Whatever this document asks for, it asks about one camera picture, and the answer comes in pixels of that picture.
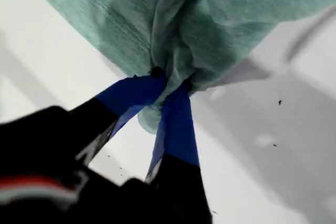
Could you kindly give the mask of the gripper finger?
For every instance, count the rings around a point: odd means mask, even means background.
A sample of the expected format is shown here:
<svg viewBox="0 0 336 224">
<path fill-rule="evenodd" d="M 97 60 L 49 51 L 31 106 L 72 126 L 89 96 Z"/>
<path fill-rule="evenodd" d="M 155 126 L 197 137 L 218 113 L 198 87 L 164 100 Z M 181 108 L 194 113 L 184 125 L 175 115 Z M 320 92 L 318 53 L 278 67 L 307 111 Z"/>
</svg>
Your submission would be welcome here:
<svg viewBox="0 0 336 224">
<path fill-rule="evenodd" d="M 166 83 L 165 72 L 155 67 L 148 75 L 119 80 L 81 105 L 63 109 L 60 165 L 87 165 L 119 129 L 157 100 Z"/>
<path fill-rule="evenodd" d="M 145 181 L 184 205 L 207 204 L 184 81 L 165 100 Z"/>
</svg>

